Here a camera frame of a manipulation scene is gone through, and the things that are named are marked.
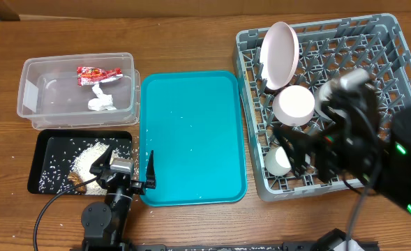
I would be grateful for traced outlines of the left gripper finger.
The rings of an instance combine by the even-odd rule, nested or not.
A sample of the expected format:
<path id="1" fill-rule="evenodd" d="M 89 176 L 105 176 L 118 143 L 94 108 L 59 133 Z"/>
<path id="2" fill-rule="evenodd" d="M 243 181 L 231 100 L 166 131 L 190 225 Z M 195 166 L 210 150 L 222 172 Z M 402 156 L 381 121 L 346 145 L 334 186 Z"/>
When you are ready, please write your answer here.
<path id="1" fill-rule="evenodd" d="M 155 189 L 156 188 L 156 175 L 154 170 L 154 151 L 151 150 L 149 155 L 147 170 L 146 170 L 146 182 L 145 188 Z"/>
<path id="2" fill-rule="evenodd" d="M 109 169 L 112 152 L 112 146 L 108 146 L 106 151 L 91 164 L 89 172 L 91 174 L 102 174 L 106 169 Z"/>

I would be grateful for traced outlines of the white paper cup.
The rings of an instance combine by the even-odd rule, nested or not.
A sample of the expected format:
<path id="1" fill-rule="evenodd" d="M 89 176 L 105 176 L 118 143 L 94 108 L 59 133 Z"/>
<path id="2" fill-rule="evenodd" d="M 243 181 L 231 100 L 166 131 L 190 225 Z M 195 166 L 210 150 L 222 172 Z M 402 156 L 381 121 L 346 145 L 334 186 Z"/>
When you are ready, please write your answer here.
<path id="1" fill-rule="evenodd" d="M 291 169 L 290 161 L 283 147 L 271 149 L 264 157 L 264 165 L 270 174 L 284 176 Z"/>

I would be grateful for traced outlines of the pile of rice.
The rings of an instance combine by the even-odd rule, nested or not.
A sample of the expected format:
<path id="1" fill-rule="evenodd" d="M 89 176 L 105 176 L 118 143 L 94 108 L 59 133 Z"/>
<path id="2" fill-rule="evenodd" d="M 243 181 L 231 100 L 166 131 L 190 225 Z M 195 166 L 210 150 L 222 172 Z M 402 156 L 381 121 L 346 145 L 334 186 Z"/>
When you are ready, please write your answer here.
<path id="1" fill-rule="evenodd" d="M 95 176 L 89 172 L 91 164 L 113 146 L 112 157 L 128 159 L 131 140 L 124 138 L 51 137 L 47 142 L 44 161 L 38 179 L 38 192 L 57 194 L 74 186 L 69 180 L 71 172 L 83 182 Z"/>

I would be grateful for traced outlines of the brown food piece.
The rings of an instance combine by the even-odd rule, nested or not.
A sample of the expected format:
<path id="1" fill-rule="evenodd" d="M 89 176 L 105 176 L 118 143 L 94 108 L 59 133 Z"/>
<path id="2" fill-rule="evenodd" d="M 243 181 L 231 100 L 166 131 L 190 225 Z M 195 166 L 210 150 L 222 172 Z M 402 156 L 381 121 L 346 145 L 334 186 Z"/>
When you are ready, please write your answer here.
<path id="1" fill-rule="evenodd" d="M 79 185 L 81 183 L 83 183 L 83 180 L 80 178 L 80 176 L 75 173 L 75 172 L 71 172 L 68 175 L 68 180 L 73 184 L 73 185 Z M 87 187 L 85 185 L 80 186 L 78 188 L 75 189 L 78 193 L 81 194 L 85 194 L 87 192 Z"/>

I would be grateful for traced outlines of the small pink bowl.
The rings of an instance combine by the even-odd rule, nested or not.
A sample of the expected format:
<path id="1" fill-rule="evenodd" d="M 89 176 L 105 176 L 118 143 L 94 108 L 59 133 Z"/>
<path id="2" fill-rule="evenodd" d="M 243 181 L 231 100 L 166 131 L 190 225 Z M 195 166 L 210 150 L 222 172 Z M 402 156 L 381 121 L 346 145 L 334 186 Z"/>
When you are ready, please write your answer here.
<path id="1" fill-rule="evenodd" d="M 302 126 L 308 123 L 313 117 L 314 107 L 313 94 L 299 85 L 286 87 L 272 103 L 274 116 L 287 126 Z"/>

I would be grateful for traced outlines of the white napkin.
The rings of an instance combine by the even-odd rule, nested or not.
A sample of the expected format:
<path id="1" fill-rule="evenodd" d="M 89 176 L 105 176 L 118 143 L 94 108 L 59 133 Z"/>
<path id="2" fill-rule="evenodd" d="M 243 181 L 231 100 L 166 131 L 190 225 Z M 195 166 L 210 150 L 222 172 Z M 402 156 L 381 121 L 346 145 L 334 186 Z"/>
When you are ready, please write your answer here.
<path id="1" fill-rule="evenodd" d="M 93 111 L 103 110 L 115 110 L 116 107 L 113 104 L 113 97 L 108 94 L 104 94 L 100 88 L 100 84 L 95 84 L 92 87 L 92 91 L 96 95 L 95 98 L 88 102 L 88 108 Z"/>

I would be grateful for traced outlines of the red snack wrapper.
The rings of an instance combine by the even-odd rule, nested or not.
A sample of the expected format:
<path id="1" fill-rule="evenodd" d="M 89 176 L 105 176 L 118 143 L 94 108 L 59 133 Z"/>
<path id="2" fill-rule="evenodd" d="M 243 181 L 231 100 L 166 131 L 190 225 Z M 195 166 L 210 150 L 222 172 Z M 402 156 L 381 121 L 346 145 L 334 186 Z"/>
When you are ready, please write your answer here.
<path id="1" fill-rule="evenodd" d="M 103 70 L 94 67 L 78 67 L 77 68 L 77 83 L 79 86 L 91 86 L 95 84 L 103 84 L 114 82 L 123 77 L 120 68 L 113 70 Z"/>

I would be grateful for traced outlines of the large pink plate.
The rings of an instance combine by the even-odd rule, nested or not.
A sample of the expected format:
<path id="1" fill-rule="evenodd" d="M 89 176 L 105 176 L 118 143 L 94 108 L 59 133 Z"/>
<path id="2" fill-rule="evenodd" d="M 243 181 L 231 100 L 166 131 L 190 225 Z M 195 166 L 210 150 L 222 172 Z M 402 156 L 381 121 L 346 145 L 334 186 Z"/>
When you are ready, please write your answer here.
<path id="1" fill-rule="evenodd" d="M 267 31 L 260 50 L 261 77 L 267 88 L 277 90 L 290 82 L 299 60 L 296 32 L 285 22 L 273 24 Z"/>

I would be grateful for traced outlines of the grey-white bowl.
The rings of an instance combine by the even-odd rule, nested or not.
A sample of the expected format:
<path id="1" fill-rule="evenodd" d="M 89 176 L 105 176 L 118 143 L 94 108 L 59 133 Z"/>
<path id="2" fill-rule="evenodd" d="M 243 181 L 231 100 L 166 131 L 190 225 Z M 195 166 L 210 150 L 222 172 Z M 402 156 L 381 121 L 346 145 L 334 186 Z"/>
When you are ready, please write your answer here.
<path id="1" fill-rule="evenodd" d="M 322 85 L 314 94 L 315 111 L 326 121 L 331 121 L 331 118 L 323 110 L 329 104 L 329 96 L 331 95 L 331 87 L 329 85 Z"/>

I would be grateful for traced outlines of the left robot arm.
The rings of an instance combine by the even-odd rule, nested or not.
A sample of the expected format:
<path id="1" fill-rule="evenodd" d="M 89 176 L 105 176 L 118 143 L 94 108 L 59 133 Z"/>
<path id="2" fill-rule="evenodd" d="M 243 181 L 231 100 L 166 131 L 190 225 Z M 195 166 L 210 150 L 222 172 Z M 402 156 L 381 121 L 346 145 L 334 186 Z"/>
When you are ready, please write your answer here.
<path id="1" fill-rule="evenodd" d="M 144 195 L 148 189 L 156 187 L 154 153 L 149 154 L 146 179 L 133 180 L 133 162 L 127 159 L 112 158 L 113 148 L 107 150 L 90 167 L 94 175 L 88 181 L 73 185 L 57 193 L 44 205 L 33 228 L 33 248 L 38 249 L 38 226 L 50 205 L 62 195 L 97 182 L 107 190 L 105 200 L 89 204 L 82 212 L 81 223 L 84 227 L 82 250 L 132 250 L 129 241 L 124 240 L 126 226 L 133 195 Z"/>

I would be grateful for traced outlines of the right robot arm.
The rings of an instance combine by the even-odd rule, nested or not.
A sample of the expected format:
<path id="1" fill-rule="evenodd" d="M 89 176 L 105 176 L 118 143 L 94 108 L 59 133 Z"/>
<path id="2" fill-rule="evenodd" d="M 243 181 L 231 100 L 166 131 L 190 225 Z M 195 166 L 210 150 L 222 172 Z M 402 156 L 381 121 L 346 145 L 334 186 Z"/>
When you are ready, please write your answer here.
<path id="1" fill-rule="evenodd" d="M 334 91 L 322 103 L 322 111 L 335 124 L 316 135 L 278 125 L 274 126 L 273 134 L 284 148 L 295 176 L 313 165 L 318 178 L 325 183 L 349 173 L 364 185 L 342 239 L 350 240 L 369 190 L 411 215 L 411 106 L 393 115 L 386 142 L 378 135 L 378 101 L 369 84 L 350 91 Z"/>

